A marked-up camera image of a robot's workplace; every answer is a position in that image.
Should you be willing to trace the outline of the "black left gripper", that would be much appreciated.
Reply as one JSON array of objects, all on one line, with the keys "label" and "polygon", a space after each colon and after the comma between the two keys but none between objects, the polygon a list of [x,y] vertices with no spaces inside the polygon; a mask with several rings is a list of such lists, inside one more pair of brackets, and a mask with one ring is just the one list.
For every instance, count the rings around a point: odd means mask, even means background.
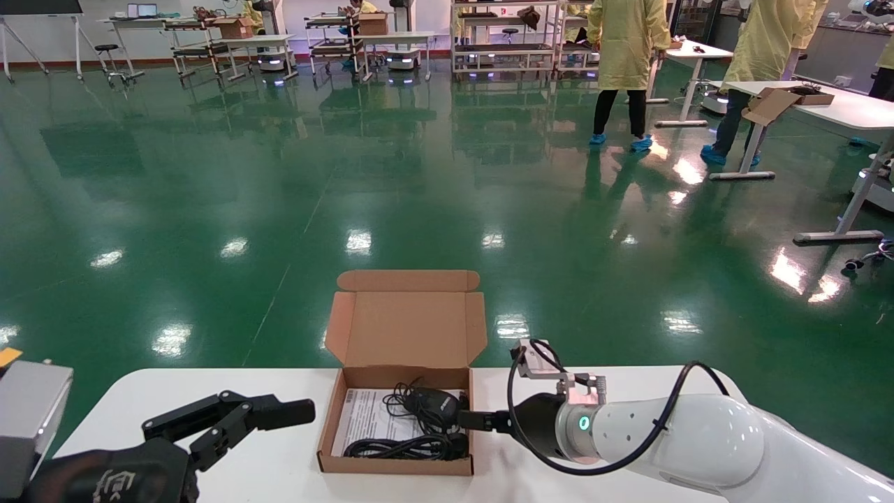
[{"label": "black left gripper", "polygon": [[[282,402],[273,394],[222,391],[144,421],[147,442],[133,448],[87,450],[44,462],[20,501],[195,502],[197,470],[210,470],[249,433],[315,419],[311,399]],[[174,444],[198,433],[189,454]]]}]

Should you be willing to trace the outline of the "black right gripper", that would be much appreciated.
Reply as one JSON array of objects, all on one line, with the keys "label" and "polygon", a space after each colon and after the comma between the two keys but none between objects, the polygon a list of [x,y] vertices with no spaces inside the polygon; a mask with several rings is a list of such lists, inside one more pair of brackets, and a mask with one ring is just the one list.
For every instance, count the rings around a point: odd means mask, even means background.
[{"label": "black right gripper", "polygon": [[552,460],[568,460],[557,437],[557,419],[565,395],[536,393],[507,411],[460,411],[457,421],[461,428],[473,432],[495,432],[511,435],[532,453]]}]

